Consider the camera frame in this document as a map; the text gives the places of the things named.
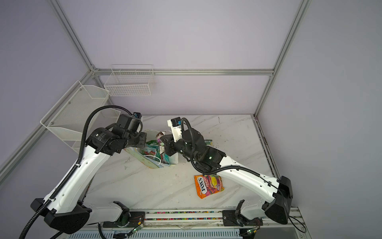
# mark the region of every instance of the wall-mounted basket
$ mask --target wall-mounted basket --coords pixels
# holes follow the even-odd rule
[[[153,65],[110,65],[105,83],[110,96],[150,96],[155,85]]]
[[[64,101],[64,105],[58,113],[52,112],[53,107],[40,123],[78,152],[87,118],[96,108],[106,104],[109,91],[93,85],[82,85],[79,81],[72,88],[77,88],[77,90]],[[111,108],[98,112],[90,122],[87,135],[96,128],[116,123],[120,113]]]

